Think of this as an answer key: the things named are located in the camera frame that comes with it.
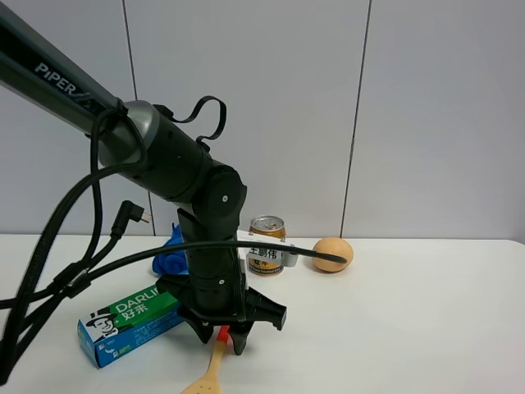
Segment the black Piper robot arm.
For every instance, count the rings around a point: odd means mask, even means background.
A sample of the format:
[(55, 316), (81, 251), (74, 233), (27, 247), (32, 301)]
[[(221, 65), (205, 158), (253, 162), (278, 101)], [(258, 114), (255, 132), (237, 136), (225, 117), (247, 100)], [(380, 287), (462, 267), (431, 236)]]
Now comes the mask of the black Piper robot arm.
[(241, 354), (256, 322), (283, 327), (285, 307), (250, 288), (240, 262), (246, 186), (234, 168), (211, 157), (207, 136), (187, 136), (162, 105), (121, 101), (9, 7), (1, 9), (1, 82), (81, 130), (95, 161), (55, 208), (34, 248), (8, 315), (3, 358), (22, 352), (40, 329), (26, 312), (66, 215), (88, 188), (114, 174), (177, 206), (189, 272), (165, 275), (159, 286), (180, 299), (182, 317), (201, 341), (226, 325)]

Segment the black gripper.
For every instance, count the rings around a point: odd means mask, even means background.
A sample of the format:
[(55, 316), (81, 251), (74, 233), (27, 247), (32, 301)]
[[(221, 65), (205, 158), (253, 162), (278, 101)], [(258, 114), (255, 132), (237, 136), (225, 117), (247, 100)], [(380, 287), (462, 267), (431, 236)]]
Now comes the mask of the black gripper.
[(174, 296), (180, 307), (178, 316), (207, 344), (214, 327), (229, 325), (228, 335), (236, 355), (241, 355), (255, 322), (268, 322), (281, 330), (286, 307), (270, 300), (243, 282), (232, 284), (219, 277), (202, 279), (192, 275), (166, 275), (157, 280), (157, 289)]

